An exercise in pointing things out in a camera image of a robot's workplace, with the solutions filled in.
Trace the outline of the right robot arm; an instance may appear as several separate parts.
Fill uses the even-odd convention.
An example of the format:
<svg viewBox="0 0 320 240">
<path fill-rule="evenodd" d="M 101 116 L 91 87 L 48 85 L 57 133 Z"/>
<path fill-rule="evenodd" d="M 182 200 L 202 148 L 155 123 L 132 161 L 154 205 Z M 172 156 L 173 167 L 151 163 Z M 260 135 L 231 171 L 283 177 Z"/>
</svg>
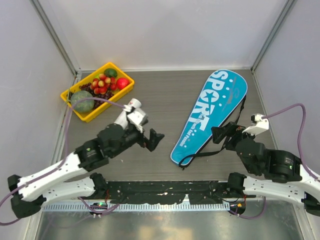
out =
<svg viewBox="0 0 320 240">
<path fill-rule="evenodd" d="M 212 127 L 215 144 L 228 137 L 225 148 L 234 151 L 249 175 L 229 174 L 226 191 L 232 197 L 239 195 L 263 196 L 304 207 L 311 215 L 320 215 L 320 184 L 309 176 L 296 155 L 268 149 L 255 142 L 256 135 L 269 130 L 269 121 L 262 119 L 244 127 L 229 122 L 223 127 Z"/>
</svg>

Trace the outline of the white shuttlecock tube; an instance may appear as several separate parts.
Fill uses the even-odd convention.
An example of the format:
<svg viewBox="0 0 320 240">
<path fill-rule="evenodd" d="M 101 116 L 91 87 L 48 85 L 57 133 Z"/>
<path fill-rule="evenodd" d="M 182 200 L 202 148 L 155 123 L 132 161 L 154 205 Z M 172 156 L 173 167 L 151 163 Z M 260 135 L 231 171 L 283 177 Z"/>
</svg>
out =
<svg viewBox="0 0 320 240">
<path fill-rule="evenodd" d="M 134 107 L 134 108 L 140 108 L 142 106 L 142 103 L 136 99 L 132 98 L 127 106 Z M 128 127 L 128 120 L 127 120 L 127 114 L 128 112 L 123 110 L 117 119 L 114 121 L 114 124 L 120 125 L 124 130 Z"/>
</svg>

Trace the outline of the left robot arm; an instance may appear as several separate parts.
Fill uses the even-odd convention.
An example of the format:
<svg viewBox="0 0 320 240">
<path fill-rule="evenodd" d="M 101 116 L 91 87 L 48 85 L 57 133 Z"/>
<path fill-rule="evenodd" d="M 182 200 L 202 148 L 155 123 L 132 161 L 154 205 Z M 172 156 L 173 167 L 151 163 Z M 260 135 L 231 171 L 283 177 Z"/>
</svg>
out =
<svg viewBox="0 0 320 240">
<path fill-rule="evenodd" d="M 112 123 L 60 162 L 32 175 L 8 177 L 11 209 L 18 219 L 38 213 L 44 206 L 67 198 L 102 199 L 106 180 L 95 170 L 107 165 L 134 144 L 154 151 L 164 134 L 150 129 L 149 137 L 132 123 L 127 129 Z"/>
</svg>

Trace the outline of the blue racket bag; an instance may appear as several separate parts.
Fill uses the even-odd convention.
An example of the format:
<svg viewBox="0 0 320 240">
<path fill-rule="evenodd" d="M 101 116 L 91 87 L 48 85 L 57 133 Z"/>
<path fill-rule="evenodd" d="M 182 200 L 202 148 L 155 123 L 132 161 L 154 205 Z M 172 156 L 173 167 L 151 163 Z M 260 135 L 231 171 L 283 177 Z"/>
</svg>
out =
<svg viewBox="0 0 320 240">
<path fill-rule="evenodd" d="M 241 106 L 244 108 L 248 84 L 238 73 L 219 69 L 204 83 L 186 120 L 170 158 L 180 168 L 188 167 L 212 139 L 212 127 L 220 127 Z"/>
</svg>

